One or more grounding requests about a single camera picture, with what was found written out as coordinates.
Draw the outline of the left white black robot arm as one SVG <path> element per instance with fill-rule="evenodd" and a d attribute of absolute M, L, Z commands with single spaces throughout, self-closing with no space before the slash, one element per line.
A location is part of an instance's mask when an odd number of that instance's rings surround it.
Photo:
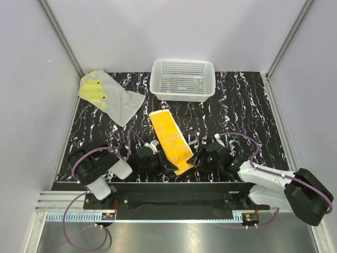
<path fill-rule="evenodd" d="M 83 185 L 87 193 L 92 193 L 95 202 L 103 209 L 114 201 L 112 190 L 103 175 L 112 173 L 121 180 L 133 172 L 152 172 L 158 176 L 175 173 L 178 167 L 168 160 L 164 152 L 157 149 L 158 141 L 145 143 L 135 154 L 123 159 L 108 144 L 97 139 L 73 151 L 66 157 L 72 177 Z"/>

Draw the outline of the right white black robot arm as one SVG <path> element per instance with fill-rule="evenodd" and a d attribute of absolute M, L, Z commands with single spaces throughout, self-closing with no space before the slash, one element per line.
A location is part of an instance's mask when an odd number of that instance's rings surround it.
<path fill-rule="evenodd" d="M 333 196 L 307 169 L 278 171 L 248 159 L 230 155 L 221 141 L 200 145 L 187 160 L 204 172 L 217 170 L 230 181 L 251 183 L 252 187 L 227 201 L 231 209 L 251 209 L 254 205 L 293 212 L 300 220 L 318 226 L 331 213 Z"/>

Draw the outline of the grey and orange towel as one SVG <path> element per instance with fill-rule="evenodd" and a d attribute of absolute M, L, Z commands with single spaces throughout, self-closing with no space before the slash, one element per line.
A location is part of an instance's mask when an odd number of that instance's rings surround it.
<path fill-rule="evenodd" d="M 174 173 L 180 176 L 193 168 L 193 165 L 187 163 L 187 160 L 193 156 L 193 152 L 171 112 L 158 110 L 150 113 L 149 117 L 167 159 L 177 167 Z"/>

